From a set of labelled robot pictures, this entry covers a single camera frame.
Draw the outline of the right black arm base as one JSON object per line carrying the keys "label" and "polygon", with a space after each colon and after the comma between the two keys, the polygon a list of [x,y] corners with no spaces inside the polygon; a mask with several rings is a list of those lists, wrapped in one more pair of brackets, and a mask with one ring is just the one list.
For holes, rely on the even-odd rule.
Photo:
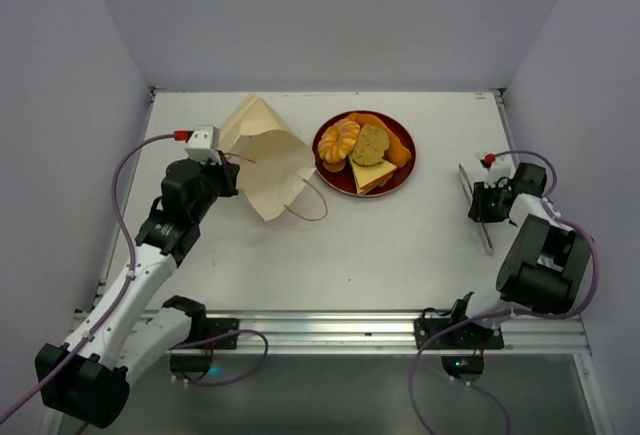
{"label": "right black arm base", "polygon": [[[413,334],[416,348],[450,326],[467,319],[467,308],[473,296],[467,293],[457,299],[449,309],[424,308],[413,321]],[[456,380],[469,384],[477,382],[485,369],[485,350],[501,350],[505,348],[500,328],[489,329],[470,323],[455,331],[441,335],[432,342],[428,350],[467,350],[470,355],[442,355],[441,365],[444,371]]]}

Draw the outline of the fake hot dog bun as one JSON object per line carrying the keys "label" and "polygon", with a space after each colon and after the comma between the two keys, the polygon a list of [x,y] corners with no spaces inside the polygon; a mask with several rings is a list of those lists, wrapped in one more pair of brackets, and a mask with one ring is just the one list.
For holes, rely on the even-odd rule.
{"label": "fake hot dog bun", "polygon": [[384,157],[390,163],[403,168],[411,160],[412,153],[400,137],[404,128],[394,119],[375,112],[352,112],[346,119],[356,122],[360,127],[369,124],[383,129],[389,138],[389,148]]}

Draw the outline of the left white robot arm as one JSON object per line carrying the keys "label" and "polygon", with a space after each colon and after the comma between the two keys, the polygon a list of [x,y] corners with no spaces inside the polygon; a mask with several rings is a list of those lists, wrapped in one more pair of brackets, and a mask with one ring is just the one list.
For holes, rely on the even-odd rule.
{"label": "left white robot arm", "polygon": [[239,172],[226,158],[182,159],[167,167],[161,194],[116,281],[63,344],[46,344],[38,352],[45,406],[98,428],[116,420],[132,385],[132,369],[121,357],[125,343],[150,299],[197,242],[213,203],[237,195]]}

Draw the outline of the metal tongs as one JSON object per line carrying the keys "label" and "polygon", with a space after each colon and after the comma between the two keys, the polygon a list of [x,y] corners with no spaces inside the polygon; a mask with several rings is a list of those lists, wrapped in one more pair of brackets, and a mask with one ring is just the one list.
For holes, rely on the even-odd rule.
{"label": "metal tongs", "polygon": [[462,164],[458,164],[458,177],[469,206],[469,213],[467,217],[477,228],[485,254],[492,256],[494,254],[494,245],[485,224],[477,219],[476,206],[474,205],[474,188],[469,175]]}

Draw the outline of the seeded fake bread slice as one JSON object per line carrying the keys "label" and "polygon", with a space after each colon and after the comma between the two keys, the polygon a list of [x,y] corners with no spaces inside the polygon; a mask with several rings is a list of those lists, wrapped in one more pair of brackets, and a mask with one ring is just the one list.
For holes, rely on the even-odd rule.
{"label": "seeded fake bread slice", "polygon": [[377,165],[383,161],[389,146],[389,136],[383,128],[365,124],[350,153],[350,160],[365,167]]}

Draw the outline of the beige paper bag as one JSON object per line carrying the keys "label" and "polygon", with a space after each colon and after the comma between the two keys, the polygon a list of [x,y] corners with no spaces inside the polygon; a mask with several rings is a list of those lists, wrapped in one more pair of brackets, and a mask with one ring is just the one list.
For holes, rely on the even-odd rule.
{"label": "beige paper bag", "polygon": [[316,171],[312,148],[262,98],[250,94],[220,128],[219,148],[239,160],[237,188],[266,221],[287,211],[307,222],[326,216],[306,216],[292,204]]}

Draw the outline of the round fake bread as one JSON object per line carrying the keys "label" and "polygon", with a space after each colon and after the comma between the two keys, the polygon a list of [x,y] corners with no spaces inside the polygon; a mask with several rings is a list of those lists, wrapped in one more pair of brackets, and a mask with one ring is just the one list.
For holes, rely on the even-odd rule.
{"label": "round fake bread", "polygon": [[317,144],[320,158],[330,164],[344,161],[353,150],[360,133],[357,122],[341,119],[322,134]]}

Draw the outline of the small round fake bun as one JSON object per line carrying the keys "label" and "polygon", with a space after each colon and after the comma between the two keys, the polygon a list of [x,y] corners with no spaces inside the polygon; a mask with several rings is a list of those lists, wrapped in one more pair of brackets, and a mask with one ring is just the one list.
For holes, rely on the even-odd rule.
{"label": "small round fake bun", "polygon": [[340,172],[341,170],[343,170],[345,168],[346,165],[346,161],[345,160],[341,160],[339,162],[335,162],[335,163],[329,163],[327,161],[323,162],[323,166],[326,170],[328,170],[331,173],[337,173]]}

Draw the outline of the fake sandwich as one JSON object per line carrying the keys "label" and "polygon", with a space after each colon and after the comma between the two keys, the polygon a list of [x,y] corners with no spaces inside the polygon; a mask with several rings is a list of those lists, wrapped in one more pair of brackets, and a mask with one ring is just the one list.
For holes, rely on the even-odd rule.
{"label": "fake sandwich", "polygon": [[386,160],[371,166],[360,165],[353,158],[350,158],[349,161],[358,196],[368,194],[388,180],[397,170],[396,165]]}

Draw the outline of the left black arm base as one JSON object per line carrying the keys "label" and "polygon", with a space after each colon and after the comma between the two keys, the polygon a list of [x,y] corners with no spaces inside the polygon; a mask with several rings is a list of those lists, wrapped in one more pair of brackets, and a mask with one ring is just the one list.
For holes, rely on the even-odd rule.
{"label": "left black arm base", "polygon": [[[203,341],[239,328],[239,320],[236,318],[208,319],[205,305],[186,297],[172,296],[163,303],[162,307],[180,310],[190,318],[191,328],[184,343]],[[234,350],[237,338],[238,336],[235,335],[219,342],[198,345],[197,349],[203,350],[200,355],[171,355],[171,373],[182,380],[201,380],[213,366],[214,350],[217,347],[222,350]]]}

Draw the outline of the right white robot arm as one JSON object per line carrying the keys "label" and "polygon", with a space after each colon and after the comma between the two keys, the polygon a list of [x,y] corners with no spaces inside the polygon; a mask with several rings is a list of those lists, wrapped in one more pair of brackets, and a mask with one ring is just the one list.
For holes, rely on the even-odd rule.
{"label": "right white robot arm", "polygon": [[487,226],[507,222],[518,229],[498,270],[495,288],[470,292],[454,303],[445,334],[451,344],[468,347],[484,331],[519,314],[564,318],[582,300],[582,280],[592,251],[586,237],[566,221],[545,195],[547,171],[520,163],[512,169],[498,159],[483,163],[487,177],[472,182],[458,168],[469,203],[468,218],[479,226],[485,252],[493,253]]}

